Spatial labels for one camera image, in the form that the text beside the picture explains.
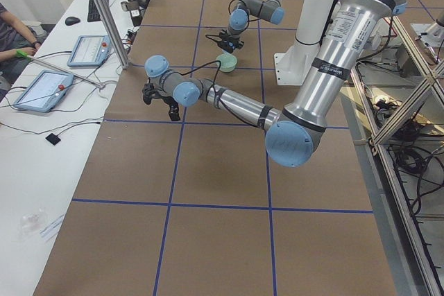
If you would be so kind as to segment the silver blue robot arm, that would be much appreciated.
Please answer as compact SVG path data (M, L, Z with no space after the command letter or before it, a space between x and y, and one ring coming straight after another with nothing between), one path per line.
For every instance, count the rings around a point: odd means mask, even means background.
M171 69L162 55L144 65L153 98L189 107L205 101L266 131L270 158L286 167L304 164L326 130L326 116L374 27L404 12L407 0L305 0L294 45L278 61L299 91L282 110L254 101L213 80Z
M247 29L251 16L278 25L284 14L281 0L237 0L230 14L228 28L219 33L221 39L217 45L224 51L233 53L244 45L240 35Z

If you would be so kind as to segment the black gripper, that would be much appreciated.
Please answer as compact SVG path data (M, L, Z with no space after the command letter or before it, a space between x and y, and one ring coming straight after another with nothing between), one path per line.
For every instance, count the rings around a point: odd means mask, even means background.
M228 31L221 31L221 48L225 52L233 52L234 47L237 49L242 49L244 42L240 40L238 35L233 35Z
M150 105L152 99L161 99L164 103L169 105L169 118L171 121L180 121L180 108L173 97L162 94L162 91L154 87L152 83L146 83L142 89L142 99L147 105Z

